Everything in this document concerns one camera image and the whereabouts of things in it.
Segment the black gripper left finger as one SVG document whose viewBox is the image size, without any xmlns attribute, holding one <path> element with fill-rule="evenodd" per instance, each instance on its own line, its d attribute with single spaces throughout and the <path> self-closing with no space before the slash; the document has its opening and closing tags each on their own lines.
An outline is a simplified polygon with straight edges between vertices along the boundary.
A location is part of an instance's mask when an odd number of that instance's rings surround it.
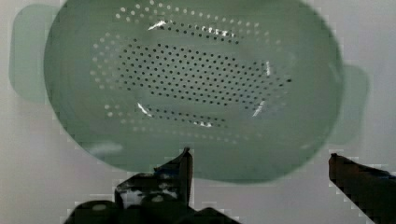
<svg viewBox="0 0 396 224">
<path fill-rule="evenodd" d="M 151 173 L 118 184 L 114 199 L 81 203 L 64 224 L 241 224 L 207 207 L 190 207 L 192 155 L 186 147 Z"/>
</svg>

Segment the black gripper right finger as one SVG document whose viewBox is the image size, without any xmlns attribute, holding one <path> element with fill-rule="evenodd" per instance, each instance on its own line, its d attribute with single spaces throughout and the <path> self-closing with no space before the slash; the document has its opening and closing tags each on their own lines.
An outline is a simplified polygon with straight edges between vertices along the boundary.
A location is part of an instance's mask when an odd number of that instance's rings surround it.
<svg viewBox="0 0 396 224">
<path fill-rule="evenodd" d="M 332 153 L 329 179 L 374 224 L 395 224 L 396 182 L 388 171 L 354 162 Z"/>
</svg>

